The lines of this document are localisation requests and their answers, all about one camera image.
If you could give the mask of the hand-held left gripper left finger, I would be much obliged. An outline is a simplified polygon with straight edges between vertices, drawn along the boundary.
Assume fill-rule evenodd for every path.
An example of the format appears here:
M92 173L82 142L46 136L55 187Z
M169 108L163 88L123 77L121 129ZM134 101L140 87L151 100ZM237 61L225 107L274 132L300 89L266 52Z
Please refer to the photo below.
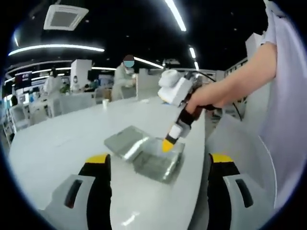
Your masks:
M57 230L110 230L111 197L111 157L103 153L64 180L40 214Z

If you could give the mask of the person's right hand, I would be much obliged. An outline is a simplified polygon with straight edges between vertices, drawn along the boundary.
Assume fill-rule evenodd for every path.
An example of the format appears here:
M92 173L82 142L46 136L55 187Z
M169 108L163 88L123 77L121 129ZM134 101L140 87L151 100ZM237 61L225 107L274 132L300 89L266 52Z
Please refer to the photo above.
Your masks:
M221 108L229 102L231 87L227 83L216 82L198 88L191 96L185 109L189 114L196 112L199 106L212 104Z

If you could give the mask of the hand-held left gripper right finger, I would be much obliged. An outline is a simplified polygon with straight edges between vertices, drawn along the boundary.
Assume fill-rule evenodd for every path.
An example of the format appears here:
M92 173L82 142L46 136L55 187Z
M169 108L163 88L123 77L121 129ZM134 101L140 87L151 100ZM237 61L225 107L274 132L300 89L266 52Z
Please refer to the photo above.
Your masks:
M276 175L265 154L251 171L238 169L224 154L210 154L209 230L259 230L274 214Z

